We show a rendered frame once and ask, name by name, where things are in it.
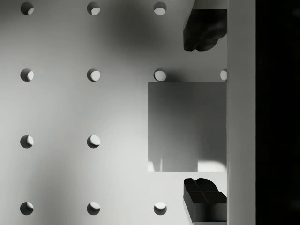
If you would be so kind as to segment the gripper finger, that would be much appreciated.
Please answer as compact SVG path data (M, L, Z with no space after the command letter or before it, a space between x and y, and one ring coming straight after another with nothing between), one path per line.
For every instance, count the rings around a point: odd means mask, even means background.
M192 223L227 222L227 197L209 179L184 179L183 199Z
M226 34L226 9L192 9L183 31L184 50L208 51Z

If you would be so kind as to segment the grey cube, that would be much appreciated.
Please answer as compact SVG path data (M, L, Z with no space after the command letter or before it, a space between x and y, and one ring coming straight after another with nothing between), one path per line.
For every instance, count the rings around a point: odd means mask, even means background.
M225 172L227 89L223 82L148 85L148 169Z

